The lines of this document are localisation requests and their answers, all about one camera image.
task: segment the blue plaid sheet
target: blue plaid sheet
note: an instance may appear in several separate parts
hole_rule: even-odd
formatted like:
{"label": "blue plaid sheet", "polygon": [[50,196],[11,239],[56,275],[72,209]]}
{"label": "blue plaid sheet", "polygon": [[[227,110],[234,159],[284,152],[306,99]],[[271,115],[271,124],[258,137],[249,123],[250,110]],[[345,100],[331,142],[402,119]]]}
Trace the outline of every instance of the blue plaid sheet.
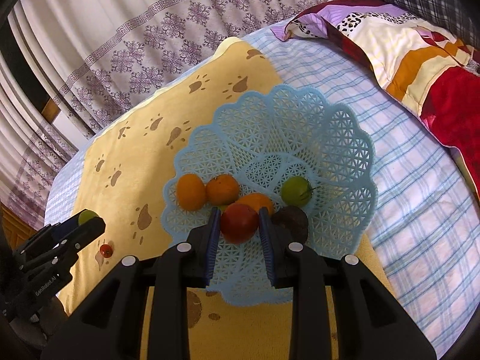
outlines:
{"label": "blue plaid sheet", "polygon": [[[453,160],[418,120],[380,91],[369,71],[326,41],[282,43],[267,28],[244,39],[270,59],[285,83],[311,86],[331,103],[348,104],[371,135],[379,197],[367,233],[398,301],[440,358],[480,302],[479,217]],[[46,223],[70,216],[87,148],[55,179]]]}

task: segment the paw print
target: paw print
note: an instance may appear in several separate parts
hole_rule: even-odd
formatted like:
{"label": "paw print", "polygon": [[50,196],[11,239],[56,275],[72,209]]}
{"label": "paw print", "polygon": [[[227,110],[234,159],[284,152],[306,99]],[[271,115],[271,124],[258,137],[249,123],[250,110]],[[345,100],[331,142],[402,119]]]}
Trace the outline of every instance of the paw print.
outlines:
{"label": "paw print", "polygon": [[100,172],[100,169],[102,169],[102,166],[103,166],[104,163],[105,163],[105,160],[103,159],[103,154],[102,154],[102,158],[101,159],[100,159],[100,157],[98,158],[98,163],[95,166],[95,171]]}
{"label": "paw print", "polygon": [[125,126],[123,126],[120,130],[118,130],[118,139],[122,138],[122,137],[126,137],[126,135],[124,134],[125,130],[129,130],[130,129],[130,126],[127,126],[128,124],[128,121],[125,123]]}
{"label": "paw print", "polygon": [[247,59],[253,58],[254,56],[260,56],[261,59],[265,59],[262,52],[257,49],[250,49],[247,51]]}
{"label": "paw print", "polygon": [[[238,81],[236,84],[229,82],[229,85],[233,85],[232,91],[235,93],[245,92],[248,89],[248,85],[247,85],[248,76],[245,76],[244,78],[242,78],[242,76],[238,76],[238,78],[240,79],[240,81]],[[229,91],[230,91],[230,88],[224,90],[222,93],[228,93]],[[228,100],[230,97],[232,97],[231,94],[228,95],[226,99]]]}
{"label": "paw print", "polygon": [[200,75],[197,76],[197,80],[193,84],[189,85],[189,88],[190,88],[189,93],[193,93],[199,89],[201,91],[204,91],[206,89],[205,87],[202,87],[202,85],[210,81],[210,79],[206,79],[205,81],[201,82],[198,80],[199,78],[200,78]]}
{"label": "paw print", "polygon": [[110,185],[112,187],[114,187],[116,185],[119,177],[122,175],[122,171],[120,170],[120,167],[121,167],[121,164],[118,165],[118,170],[117,170],[117,168],[113,168],[114,173],[111,176],[109,176]]}
{"label": "paw print", "polygon": [[[218,292],[207,292],[206,295],[214,296],[217,293]],[[187,290],[187,321],[189,329],[195,327],[198,321],[200,321],[202,311],[204,311],[204,309],[200,297],[193,291]],[[208,318],[212,321],[219,321],[221,319],[220,315],[216,312],[209,313]]]}
{"label": "paw print", "polygon": [[[189,120],[186,120],[186,121],[183,123],[183,125],[187,125],[187,124],[189,124],[189,123],[190,123],[190,121],[189,121]],[[185,131],[189,131],[189,130],[191,130],[191,127],[188,127],[188,128],[185,129]],[[182,133],[182,129],[181,129],[180,127],[174,127],[173,130],[170,132],[170,139],[169,139],[169,141],[166,143],[166,145],[169,146],[170,149],[173,149],[172,143],[173,143],[174,140],[176,140],[176,139],[180,136],[181,133]],[[182,142],[185,142],[185,138],[180,138],[180,140],[181,140]]]}
{"label": "paw print", "polygon": [[[145,204],[142,209],[140,210],[140,207],[137,207],[135,209],[135,211],[140,211],[138,213],[138,219],[137,219],[137,222],[130,222],[130,225],[133,226],[137,225],[138,229],[143,231],[145,230],[147,227],[149,227],[152,223],[152,216],[150,215],[150,213],[148,212],[148,203]],[[136,239],[137,238],[137,232],[135,231],[133,233],[133,236],[131,237],[131,239]],[[143,244],[143,236],[140,237],[140,245]]]}
{"label": "paw print", "polygon": [[161,117],[160,114],[157,114],[157,116],[158,116],[158,118],[156,118],[155,120],[153,120],[153,118],[150,119],[151,124],[150,124],[150,126],[145,127],[145,130],[147,130],[149,128],[150,131],[155,131],[158,128],[158,125],[162,121],[163,117]]}

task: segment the white screw cap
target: white screw cap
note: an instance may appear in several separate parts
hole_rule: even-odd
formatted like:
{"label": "white screw cap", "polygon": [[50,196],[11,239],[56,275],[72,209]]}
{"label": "white screw cap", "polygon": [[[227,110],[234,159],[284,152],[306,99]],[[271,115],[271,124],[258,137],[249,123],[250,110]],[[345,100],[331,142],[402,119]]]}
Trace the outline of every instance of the white screw cap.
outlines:
{"label": "white screw cap", "polygon": [[302,251],[303,250],[303,245],[300,242],[291,242],[289,244],[289,249],[291,251]]}
{"label": "white screw cap", "polygon": [[182,242],[181,244],[177,245],[177,250],[185,253],[191,250],[191,245],[188,242]]}
{"label": "white screw cap", "polygon": [[135,264],[135,261],[137,261],[137,259],[135,259],[134,256],[125,256],[122,258],[121,263],[123,266],[132,266]]}
{"label": "white screw cap", "polygon": [[353,254],[347,254],[345,256],[345,262],[351,266],[356,266],[359,263],[359,258]]}

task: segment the red tomato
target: red tomato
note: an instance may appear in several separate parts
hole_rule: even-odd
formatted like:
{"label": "red tomato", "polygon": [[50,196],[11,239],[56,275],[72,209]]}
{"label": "red tomato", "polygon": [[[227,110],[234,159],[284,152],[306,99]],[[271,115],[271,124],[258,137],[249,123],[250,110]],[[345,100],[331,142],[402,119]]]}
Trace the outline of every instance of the red tomato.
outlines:
{"label": "red tomato", "polygon": [[100,246],[100,254],[106,259],[109,259],[110,257],[112,257],[113,249],[109,244],[103,244],[102,246]]}
{"label": "red tomato", "polygon": [[229,205],[220,218],[220,231],[223,237],[232,244],[248,241],[258,228],[258,214],[246,204]]}

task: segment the orange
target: orange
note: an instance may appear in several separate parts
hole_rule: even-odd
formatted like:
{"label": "orange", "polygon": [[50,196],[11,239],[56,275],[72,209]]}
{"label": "orange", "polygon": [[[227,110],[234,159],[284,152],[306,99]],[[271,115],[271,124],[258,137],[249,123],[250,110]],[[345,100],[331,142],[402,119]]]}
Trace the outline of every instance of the orange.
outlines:
{"label": "orange", "polygon": [[193,173],[187,173],[177,182],[178,205],[186,211],[200,210],[207,202],[207,193],[202,179]]}
{"label": "orange", "polygon": [[262,207],[267,207],[268,214],[272,215],[274,212],[273,203],[268,196],[263,193],[254,192],[248,195],[242,196],[236,201],[236,203],[246,204],[252,207],[256,212],[259,212]]}
{"label": "orange", "polygon": [[232,175],[218,175],[207,185],[207,199],[214,206],[223,206],[238,199],[240,185]]}

